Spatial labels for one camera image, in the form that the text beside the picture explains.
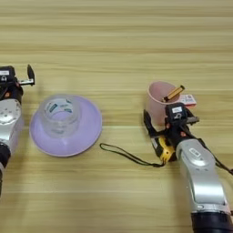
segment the pink cup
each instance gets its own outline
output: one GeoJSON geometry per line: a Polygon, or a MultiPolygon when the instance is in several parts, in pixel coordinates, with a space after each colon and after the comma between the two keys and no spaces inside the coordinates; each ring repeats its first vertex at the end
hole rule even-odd
{"type": "Polygon", "coordinates": [[[165,107],[171,103],[178,102],[180,95],[171,99],[168,103],[161,102],[162,98],[167,96],[176,87],[166,82],[154,82],[147,91],[147,112],[151,115],[153,123],[156,125],[165,124],[165,107]]]}

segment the table surface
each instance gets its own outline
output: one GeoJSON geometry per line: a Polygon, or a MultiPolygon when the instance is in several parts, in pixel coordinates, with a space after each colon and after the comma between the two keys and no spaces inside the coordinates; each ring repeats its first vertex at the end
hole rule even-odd
{"type": "MultiPolygon", "coordinates": [[[[142,167],[100,150],[106,142],[158,162],[142,124],[148,85],[184,85],[201,121],[192,133],[233,167],[233,2],[228,0],[3,0],[1,66],[25,87],[25,127],[4,175],[1,233],[192,232],[178,163],[142,167]],[[71,158],[38,151],[28,131],[57,93],[96,103],[103,132],[71,158]]],[[[232,177],[218,170],[233,207],[232,177]]]]}

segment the wood grain surface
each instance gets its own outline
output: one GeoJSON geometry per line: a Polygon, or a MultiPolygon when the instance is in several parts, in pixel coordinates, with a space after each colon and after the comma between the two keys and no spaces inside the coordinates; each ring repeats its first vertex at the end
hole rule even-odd
{"type": "MultiPolygon", "coordinates": [[[[233,1],[1,0],[0,65],[26,87],[25,128],[4,175],[1,233],[188,233],[177,163],[138,166],[100,150],[106,142],[158,162],[141,113],[148,85],[184,85],[201,122],[192,132],[233,167],[233,1]],[[28,134],[41,101],[67,93],[103,114],[97,143],[77,157],[50,157],[28,134]]],[[[233,207],[232,177],[218,170],[233,207]]]]}

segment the cup rim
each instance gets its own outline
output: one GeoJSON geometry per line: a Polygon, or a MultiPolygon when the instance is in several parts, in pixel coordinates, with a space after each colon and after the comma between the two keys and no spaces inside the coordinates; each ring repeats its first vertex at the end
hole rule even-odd
{"type": "Polygon", "coordinates": [[[159,100],[155,99],[154,97],[152,97],[152,95],[150,94],[149,89],[150,89],[150,87],[151,87],[152,85],[154,85],[155,83],[165,83],[165,84],[172,85],[172,84],[170,84],[170,83],[168,83],[168,82],[161,81],[161,80],[154,81],[154,82],[150,83],[149,88],[147,89],[147,93],[148,93],[148,95],[149,95],[149,97],[150,97],[151,99],[153,99],[154,101],[158,102],[159,104],[162,104],[162,105],[165,105],[165,106],[168,106],[168,105],[170,105],[170,104],[176,103],[176,102],[179,100],[180,94],[177,95],[177,96],[178,96],[178,99],[177,99],[176,101],[174,101],[174,102],[171,102],[171,103],[164,103],[164,102],[159,101],[159,100]]]}

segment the black cord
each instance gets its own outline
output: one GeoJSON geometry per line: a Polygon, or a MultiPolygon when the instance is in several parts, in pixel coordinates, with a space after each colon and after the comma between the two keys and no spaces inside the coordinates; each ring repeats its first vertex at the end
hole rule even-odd
{"type": "Polygon", "coordinates": [[[125,151],[125,149],[123,149],[121,147],[116,147],[116,146],[109,145],[109,144],[106,144],[106,143],[100,143],[99,146],[100,146],[101,149],[103,149],[105,151],[109,151],[109,152],[118,154],[118,155],[120,155],[122,157],[126,157],[129,160],[131,160],[131,161],[133,161],[133,162],[135,162],[135,163],[137,163],[139,165],[142,165],[142,166],[163,167],[165,165],[164,163],[162,163],[162,164],[148,163],[145,160],[142,160],[141,158],[136,157],[136,156],[132,155],[131,153],[125,151]],[[119,151],[116,151],[116,150],[113,150],[113,149],[107,149],[105,147],[112,147],[112,148],[118,149],[119,151]]]}
{"type": "Polygon", "coordinates": [[[233,176],[233,169],[230,169],[228,168],[227,166],[225,166],[222,162],[220,162],[216,157],[215,157],[215,160],[216,160],[216,165],[219,167],[219,168],[222,168],[224,170],[226,170],[230,175],[233,176]]]}
{"type": "Polygon", "coordinates": [[[197,139],[194,135],[191,134],[189,130],[186,130],[182,125],[179,126],[182,131],[184,131],[188,136],[197,139]]]}
{"type": "Polygon", "coordinates": [[[8,90],[8,87],[6,87],[4,90],[1,91],[1,93],[0,93],[0,99],[2,99],[4,97],[4,95],[7,92],[7,90],[8,90]]]}

